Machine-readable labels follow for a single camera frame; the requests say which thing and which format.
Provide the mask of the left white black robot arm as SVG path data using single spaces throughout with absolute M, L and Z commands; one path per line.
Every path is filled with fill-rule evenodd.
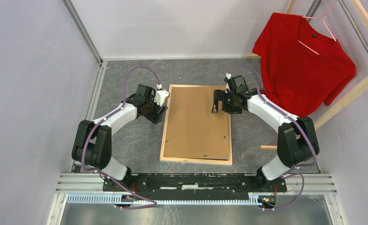
M 81 162 L 84 170 L 93 167 L 96 171 L 113 177 L 119 190 L 129 190 L 132 186 L 132 178 L 127 175 L 129 168 L 112 157 L 112 136 L 141 116 L 158 124 L 168 109 L 165 101 L 169 96 L 170 92 L 161 85 L 157 85 L 155 90 L 140 84 L 136 93 L 105 116 L 95 120 L 82 120 L 75 136 L 72 159 Z

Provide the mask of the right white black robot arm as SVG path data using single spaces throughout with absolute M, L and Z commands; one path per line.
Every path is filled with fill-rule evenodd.
M 243 76 L 225 75 L 226 87 L 214 90 L 211 112 L 222 109 L 228 114 L 250 112 L 270 127 L 277 135 L 277 155 L 256 172 L 256 186 L 261 191 L 270 190 L 279 178 L 288 177 L 294 169 L 316 164 L 319 145 L 313 121 L 285 111 L 262 94 L 259 88 L 250 89 Z

